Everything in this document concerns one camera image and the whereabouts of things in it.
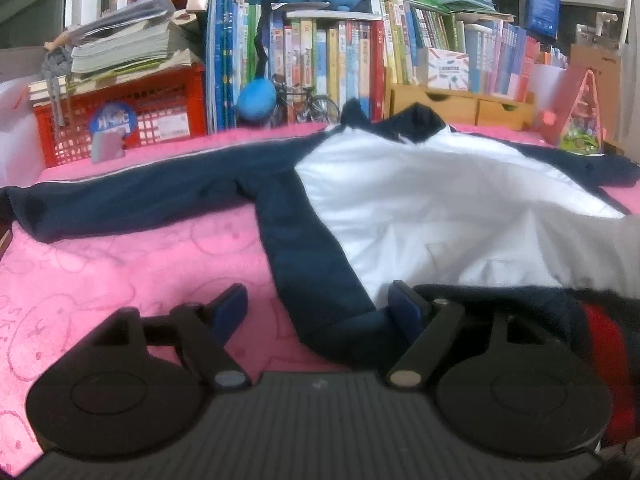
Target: black circular disc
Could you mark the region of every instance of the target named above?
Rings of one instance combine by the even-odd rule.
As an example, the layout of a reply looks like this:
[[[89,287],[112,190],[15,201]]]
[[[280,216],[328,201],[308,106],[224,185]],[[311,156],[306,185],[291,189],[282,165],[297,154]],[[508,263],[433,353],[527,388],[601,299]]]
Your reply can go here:
[[[43,448],[95,458],[136,454],[176,437],[196,417],[204,390],[183,368],[126,347],[80,350],[47,370],[27,396]]]
[[[607,387],[561,344],[504,344],[463,361],[436,398],[462,438],[529,458],[594,449],[611,410]]]

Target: cardboard box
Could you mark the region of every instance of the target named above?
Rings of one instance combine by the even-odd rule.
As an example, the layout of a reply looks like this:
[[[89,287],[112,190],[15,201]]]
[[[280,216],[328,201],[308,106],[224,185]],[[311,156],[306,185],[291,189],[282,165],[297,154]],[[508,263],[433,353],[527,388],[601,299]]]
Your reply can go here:
[[[569,64],[591,68],[596,75],[600,121],[606,129],[606,139],[618,134],[620,111],[620,54],[600,46],[574,44]]]
[[[418,82],[429,88],[468,91],[468,54],[437,48],[420,49],[418,52]]]

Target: blue ball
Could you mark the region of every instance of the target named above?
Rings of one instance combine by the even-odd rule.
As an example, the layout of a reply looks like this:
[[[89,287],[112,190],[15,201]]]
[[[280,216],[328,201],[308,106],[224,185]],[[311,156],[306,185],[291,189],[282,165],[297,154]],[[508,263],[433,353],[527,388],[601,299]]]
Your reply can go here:
[[[236,113],[245,121],[267,120],[276,107],[276,89],[268,79],[256,79],[245,86],[238,96]]]

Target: bed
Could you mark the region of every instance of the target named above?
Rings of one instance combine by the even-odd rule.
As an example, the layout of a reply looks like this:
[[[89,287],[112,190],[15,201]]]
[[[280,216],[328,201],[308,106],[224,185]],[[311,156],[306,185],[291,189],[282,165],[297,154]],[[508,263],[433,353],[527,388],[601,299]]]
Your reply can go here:
[[[179,153],[271,137],[305,136],[312,124],[271,131],[235,130],[205,139],[131,150],[123,159],[50,168],[40,182],[78,179]],[[497,139],[544,145],[535,134],[458,126]],[[640,186],[606,191],[640,212]],[[0,468],[18,474],[39,456],[24,399],[34,380],[83,335],[121,306],[144,316],[185,301],[207,303],[244,283],[249,313],[226,349],[251,375],[265,370],[334,370],[303,346],[280,303],[258,236],[254,207],[245,205],[133,234],[43,244],[14,223],[0,260]],[[172,359],[168,349],[157,349]]]

